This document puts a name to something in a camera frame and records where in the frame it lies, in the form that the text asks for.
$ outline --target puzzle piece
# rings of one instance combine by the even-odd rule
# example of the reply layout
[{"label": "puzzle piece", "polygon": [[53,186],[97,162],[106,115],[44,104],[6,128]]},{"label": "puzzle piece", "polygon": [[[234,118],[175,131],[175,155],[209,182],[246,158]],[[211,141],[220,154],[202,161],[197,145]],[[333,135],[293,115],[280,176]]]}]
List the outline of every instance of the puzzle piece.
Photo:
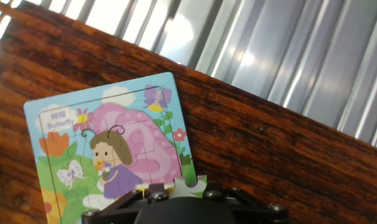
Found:
[{"label": "puzzle piece", "polygon": [[177,197],[202,198],[202,194],[205,191],[205,188],[207,187],[207,177],[205,175],[200,175],[197,177],[197,179],[197,184],[189,187],[185,183],[185,177],[176,177],[175,187],[167,189],[169,199]]},{"label": "puzzle piece", "polygon": [[87,176],[85,181],[83,181],[83,182],[79,183],[79,184],[84,186],[84,189],[86,190],[86,194],[83,195],[83,196],[86,197],[90,193],[89,189],[92,189],[93,187],[97,187],[98,179],[97,179],[97,177]]},{"label": "puzzle piece", "polygon": [[109,175],[105,177],[104,196],[118,198],[142,184],[142,179],[124,165],[111,167]]},{"label": "puzzle piece", "polygon": [[[142,121],[141,115],[137,116],[136,113],[141,112],[140,110],[127,110],[121,105],[114,104],[114,103],[107,103],[101,105],[99,108],[97,108],[93,114],[94,118],[98,121],[104,120],[107,124],[108,128],[110,128],[112,125],[120,124],[120,125],[126,125],[126,124],[133,124],[137,123],[139,121]],[[93,129],[95,132],[98,133],[99,130],[107,130],[103,127],[103,125],[94,124]]]},{"label": "puzzle piece", "polygon": [[164,86],[146,85],[144,90],[145,103],[153,112],[165,111],[167,104],[170,103],[172,90]]},{"label": "puzzle piece", "polygon": [[[48,125],[50,124],[48,128],[52,128],[50,131],[63,134],[63,142],[59,144],[60,150],[65,150],[64,153],[66,153],[70,159],[78,161],[81,166],[83,166],[86,161],[82,161],[81,157],[77,155],[83,155],[85,148],[80,147],[77,141],[76,131],[87,127],[90,128],[93,113],[89,112],[87,108],[84,110],[77,108],[75,111],[69,106],[54,108],[48,110],[46,113],[50,114],[52,119],[52,123],[48,123]],[[69,142],[67,149],[65,149],[65,146],[63,145],[65,142]]]},{"label": "puzzle piece", "polygon": [[175,147],[165,139],[156,139],[153,146],[155,150],[147,152],[146,157],[147,160],[158,161],[160,169],[150,175],[152,183],[172,183],[175,177],[182,175]]},{"label": "puzzle piece", "polygon": [[[153,142],[151,142],[149,139],[166,139],[159,127],[164,123],[156,124],[152,119],[150,119],[147,116],[146,120],[140,121],[137,124],[139,131],[136,131],[134,134],[132,134],[131,142],[135,145],[142,145],[145,152],[152,152],[155,150],[154,144],[151,144]],[[172,126],[166,125],[165,132],[171,133]]]},{"label": "puzzle piece", "polygon": [[128,106],[135,102],[135,94],[139,91],[132,92],[128,91],[125,87],[112,86],[110,89],[103,92],[101,104],[114,103],[121,106]]},{"label": "puzzle piece", "polygon": [[69,190],[67,193],[65,193],[64,197],[67,203],[79,200],[79,195],[73,190]]},{"label": "puzzle piece", "polygon": [[150,117],[147,116],[146,119],[142,120],[142,121],[139,121],[137,122],[140,126],[146,126],[148,128],[151,128],[153,130],[159,130],[161,126],[164,125],[164,123],[161,121],[161,119],[155,119],[157,122],[155,122],[154,120],[152,120]]},{"label": "puzzle piece", "polygon": [[96,112],[93,112],[93,120],[92,121],[93,121],[93,128],[92,129],[86,129],[85,132],[81,133],[81,137],[83,138],[83,141],[82,141],[83,147],[82,148],[84,150],[82,155],[89,155],[89,157],[90,157],[90,160],[87,160],[88,161],[87,163],[82,164],[82,166],[84,166],[84,167],[95,165],[95,161],[94,161],[95,155],[93,153],[93,149],[91,148],[92,147],[91,144],[92,144],[93,141],[102,144],[102,142],[100,141],[101,139],[99,139],[100,136],[103,136],[103,138],[104,137],[114,138],[115,137],[115,131],[117,131],[119,133],[121,133],[121,131],[122,131],[120,127],[114,127],[113,132],[109,132],[109,130],[112,128],[112,126],[109,126],[105,119],[97,120]]},{"label": "puzzle piece", "polygon": [[102,194],[91,194],[91,195],[86,196],[83,199],[82,204],[83,206],[88,208],[88,210],[89,209],[103,210],[104,208],[114,203],[115,200],[116,199],[113,199],[113,198],[106,198]]},{"label": "puzzle piece", "polygon": [[81,133],[81,138],[77,137],[78,150],[80,155],[84,158],[81,159],[82,167],[91,167],[95,166],[93,163],[94,154],[90,146],[91,140],[94,138],[95,133],[93,131],[87,130],[84,133]]},{"label": "puzzle piece", "polygon": [[40,147],[48,156],[62,156],[65,150],[68,149],[70,137],[67,133],[60,134],[59,132],[45,133],[43,138],[39,139]]},{"label": "puzzle piece", "polygon": [[127,168],[137,175],[143,183],[151,184],[150,174],[160,169],[160,164],[155,159],[148,159],[146,154],[138,154],[133,165]]},{"label": "puzzle piece", "polygon": [[77,136],[75,135],[75,132],[71,132],[70,130],[63,130],[63,129],[54,129],[53,135],[58,135],[59,133],[62,133],[62,138],[57,141],[57,147],[60,150],[63,150],[63,156],[69,157],[70,160],[76,160],[81,164],[81,158],[77,156],[78,154],[78,142],[77,142]]}]

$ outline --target screw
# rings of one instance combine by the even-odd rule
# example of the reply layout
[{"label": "screw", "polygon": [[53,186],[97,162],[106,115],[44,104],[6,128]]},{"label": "screw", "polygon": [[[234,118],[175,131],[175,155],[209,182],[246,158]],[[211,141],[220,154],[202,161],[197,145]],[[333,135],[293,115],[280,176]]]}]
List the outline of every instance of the screw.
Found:
[{"label": "screw", "polygon": [[167,196],[163,193],[163,192],[155,192],[151,195],[151,197],[154,199],[154,200],[162,200],[162,199],[165,199],[167,198]]},{"label": "screw", "polygon": [[241,189],[238,188],[238,187],[232,187],[231,190],[233,190],[233,191],[239,191],[239,190],[241,190]]},{"label": "screw", "polygon": [[210,191],[205,192],[204,196],[206,196],[207,198],[220,197],[221,192],[217,190],[210,190]]},{"label": "screw", "polygon": [[285,210],[286,208],[285,208],[285,206],[283,206],[283,205],[279,205],[279,204],[275,204],[275,205],[269,205],[269,208],[271,209],[271,210],[274,210],[274,211],[283,211],[283,210]]},{"label": "screw", "polygon": [[134,190],[132,191],[132,193],[134,193],[134,194],[139,194],[139,193],[142,193],[142,191],[139,190],[139,189],[134,189]]},{"label": "screw", "polygon": [[96,215],[99,212],[100,212],[100,210],[98,210],[98,209],[91,209],[91,210],[86,211],[85,215],[86,216],[93,216],[93,215]]}]

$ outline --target red flower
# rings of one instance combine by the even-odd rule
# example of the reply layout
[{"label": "red flower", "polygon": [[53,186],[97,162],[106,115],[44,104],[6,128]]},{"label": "red flower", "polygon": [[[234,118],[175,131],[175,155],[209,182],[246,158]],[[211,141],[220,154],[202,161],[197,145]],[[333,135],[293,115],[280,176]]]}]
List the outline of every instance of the red flower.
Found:
[{"label": "red flower", "polygon": [[174,132],[175,141],[184,141],[184,137],[186,136],[187,133],[183,131],[181,128],[178,128],[177,131]]},{"label": "red flower", "polygon": [[78,131],[78,128],[83,131],[85,128],[90,128],[90,124],[93,122],[93,112],[88,112],[88,108],[82,113],[81,108],[78,108],[78,121],[74,124],[74,131]]}]

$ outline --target wood grain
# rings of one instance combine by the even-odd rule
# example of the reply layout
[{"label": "wood grain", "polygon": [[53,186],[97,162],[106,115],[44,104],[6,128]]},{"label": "wood grain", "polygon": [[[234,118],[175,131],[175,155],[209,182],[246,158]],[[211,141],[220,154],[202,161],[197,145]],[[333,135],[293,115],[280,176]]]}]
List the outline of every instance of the wood grain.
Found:
[{"label": "wood grain", "polygon": [[23,2],[0,43],[0,223],[46,223],[26,101],[174,74],[198,174],[281,203],[292,223],[377,223],[377,149]]}]

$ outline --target children's puzzle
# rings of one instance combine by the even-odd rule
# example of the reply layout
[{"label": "children's puzzle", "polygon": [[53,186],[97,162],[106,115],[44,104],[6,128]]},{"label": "children's puzzle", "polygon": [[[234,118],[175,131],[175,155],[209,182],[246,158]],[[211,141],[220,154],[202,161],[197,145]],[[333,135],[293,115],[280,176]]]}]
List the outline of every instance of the children's puzzle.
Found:
[{"label": "children's puzzle", "polygon": [[158,182],[200,196],[171,73],[76,91],[24,105],[49,223],[80,222],[133,189]]}]

